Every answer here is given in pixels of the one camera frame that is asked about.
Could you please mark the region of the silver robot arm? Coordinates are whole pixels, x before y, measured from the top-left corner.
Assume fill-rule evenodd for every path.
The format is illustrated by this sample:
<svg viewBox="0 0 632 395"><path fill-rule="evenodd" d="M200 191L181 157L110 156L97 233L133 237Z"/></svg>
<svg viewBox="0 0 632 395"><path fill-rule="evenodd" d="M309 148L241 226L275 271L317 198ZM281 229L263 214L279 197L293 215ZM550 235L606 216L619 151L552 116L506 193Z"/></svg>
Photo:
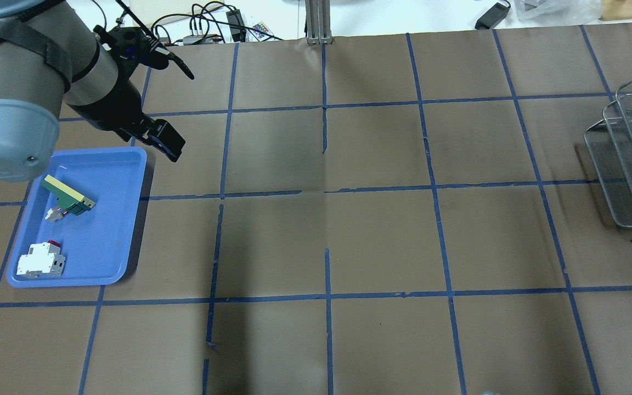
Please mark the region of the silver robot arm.
<svg viewBox="0 0 632 395"><path fill-rule="evenodd" d="M143 112L130 78L166 69L175 53L136 26L88 29L66 1L0 1L0 182L27 182L48 167L67 105L94 128L153 146L175 162L185 140Z"/></svg>

